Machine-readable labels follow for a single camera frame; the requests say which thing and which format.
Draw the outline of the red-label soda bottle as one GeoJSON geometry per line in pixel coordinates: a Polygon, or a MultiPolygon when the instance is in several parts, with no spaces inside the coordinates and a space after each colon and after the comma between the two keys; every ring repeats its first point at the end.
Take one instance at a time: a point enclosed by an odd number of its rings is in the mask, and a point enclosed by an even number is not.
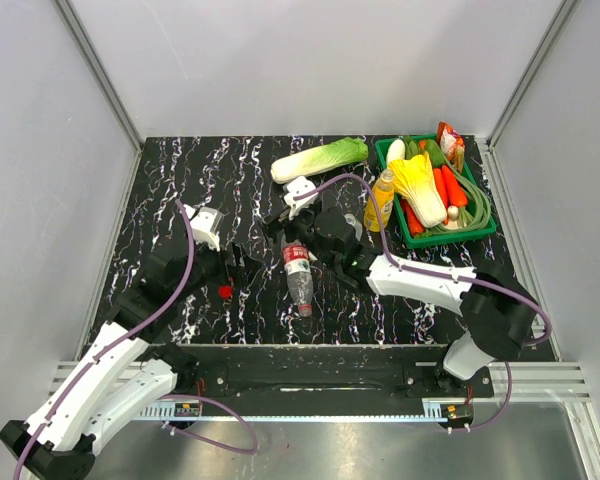
{"type": "Polygon", "coordinates": [[[282,242],[282,256],[289,294],[302,318],[312,316],[313,277],[309,252],[298,241],[282,242]]]}

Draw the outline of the yellow juice bottle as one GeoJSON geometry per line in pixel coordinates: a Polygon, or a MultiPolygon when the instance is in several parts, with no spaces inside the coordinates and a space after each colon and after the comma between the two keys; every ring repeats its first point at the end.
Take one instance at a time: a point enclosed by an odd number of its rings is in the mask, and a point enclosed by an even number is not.
{"type": "Polygon", "coordinates": [[[394,205],[394,172],[384,169],[372,187],[373,196],[369,197],[365,208],[363,224],[371,232],[379,233],[388,223],[394,205]]]}

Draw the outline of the clear blue-cap water bottle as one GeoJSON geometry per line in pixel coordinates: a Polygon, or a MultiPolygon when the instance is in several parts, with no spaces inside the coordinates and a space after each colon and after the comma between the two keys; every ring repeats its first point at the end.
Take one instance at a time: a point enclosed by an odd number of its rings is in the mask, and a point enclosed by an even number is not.
{"type": "Polygon", "coordinates": [[[355,238],[357,242],[361,241],[362,233],[363,233],[363,225],[362,223],[351,213],[347,213],[344,215],[345,221],[353,227],[355,238]]]}

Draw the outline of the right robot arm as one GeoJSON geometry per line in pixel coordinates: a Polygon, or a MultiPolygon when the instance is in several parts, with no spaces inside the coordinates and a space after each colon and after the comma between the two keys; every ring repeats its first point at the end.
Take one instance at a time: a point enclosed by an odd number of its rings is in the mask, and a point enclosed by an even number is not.
{"type": "Polygon", "coordinates": [[[467,331],[450,344],[434,373],[446,395],[460,394],[494,360],[517,360],[530,343],[537,304],[515,279],[501,279],[496,269],[443,267],[374,250],[333,208],[296,216],[287,208],[260,226],[271,241],[280,235],[299,241],[352,291],[414,299],[462,317],[467,331]]]}

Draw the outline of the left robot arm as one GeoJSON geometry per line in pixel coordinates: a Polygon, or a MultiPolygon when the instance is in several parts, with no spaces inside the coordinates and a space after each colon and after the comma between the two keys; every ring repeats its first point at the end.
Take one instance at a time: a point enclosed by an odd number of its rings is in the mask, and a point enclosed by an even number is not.
{"type": "Polygon", "coordinates": [[[63,383],[27,419],[0,431],[17,461],[14,478],[85,478],[106,444],[154,404],[173,403],[157,415],[172,430],[199,416],[206,400],[196,357],[174,344],[150,346],[194,291],[231,293],[260,268],[237,244],[214,250],[189,240],[156,248],[63,383]]]}

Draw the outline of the red bottle cap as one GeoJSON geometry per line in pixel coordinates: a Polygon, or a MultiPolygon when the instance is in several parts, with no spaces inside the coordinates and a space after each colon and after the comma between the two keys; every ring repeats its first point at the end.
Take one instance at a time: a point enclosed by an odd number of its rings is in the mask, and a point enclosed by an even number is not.
{"type": "Polygon", "coordinates": [[[223,285],[218,288],[218,295],[224,300],[231,299],[233,296],[233,287],[230,285],[223,285]]]}

